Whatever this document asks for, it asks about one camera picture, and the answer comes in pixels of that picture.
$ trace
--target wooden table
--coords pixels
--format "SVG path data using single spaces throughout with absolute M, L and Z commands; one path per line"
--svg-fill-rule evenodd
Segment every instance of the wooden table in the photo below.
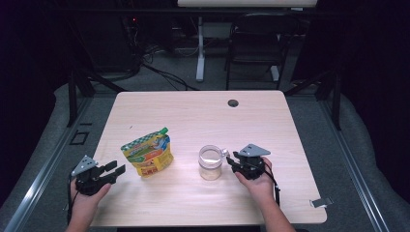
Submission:
M 231 107 L 229 100 L 239 105 Z M 174 161 L 141 178 L 120 148 L 163 127 L 169 129 Z M 215 181 L 205 181 L 198 172 L 203 146 L 216 145 L 232 154 L 250 143 L 271 151 L 267 158 L 290 222 L 324 222 L 325 210 L 309 204 L 320 195 L 282 92 L 125 92 L 117 96 L 94 159 L 100 164 L 118 160 L 127 171 L 102 200 L 92 226 L 263 224 L 226 160 Z

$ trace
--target clear jar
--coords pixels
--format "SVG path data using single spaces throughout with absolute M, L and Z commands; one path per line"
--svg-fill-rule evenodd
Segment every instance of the clear jar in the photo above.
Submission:
M 207 181 L 216 180 L 222 172 L 222 159 L 227 156 L 226 149 L 207 145 L 199 151 L 199 174 Z

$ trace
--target office chair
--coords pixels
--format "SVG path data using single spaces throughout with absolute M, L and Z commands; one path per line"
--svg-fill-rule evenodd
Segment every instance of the office chair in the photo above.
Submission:
M 299 20 L 287 14 L 243 14 L 232 23 L 225 61 L 226 90 L 229 82 L 266 82 L 230 79 L 231 64 L 280 67 L 279 89 L 289 44 L 299 28 Z

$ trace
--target human arm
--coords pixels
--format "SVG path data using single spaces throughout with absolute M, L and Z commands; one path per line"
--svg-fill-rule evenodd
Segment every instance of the human arm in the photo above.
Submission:
M 262 158 L 267 164 L 266 171 L 271 171 L 271 162 Z M 274 183 L 266 174 L 262 174 L 255 180 L 247 180 L 240 172 L 235 172 L 239 182 L 241 182 L 249 191 L 252 199 L 259 207 L 265 220 L 266 231 L 268 232 L 286 232 L 295 231 L 283 211 L 278 206 L 274 198 Z
M 93 217 L 97 211 L 100 201 L 105 197 L 110 188 L 111 184 L 106 184 L 96 194 L 88 196 L 79 193 L 75 189 L 75 181 L 72 181 L 71 196 L 73 202 L 73 212 L 66 232 L 87 231 L 93 221 Z

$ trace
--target yellow snack bag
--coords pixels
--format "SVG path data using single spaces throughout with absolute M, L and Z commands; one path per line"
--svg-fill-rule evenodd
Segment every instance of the yellow snack bag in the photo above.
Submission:
M 164 170 L 174 160 L 167 132 L 168 128 L 163 128 L 121 147 L 124 156 L 141 177 L 149 177 Z

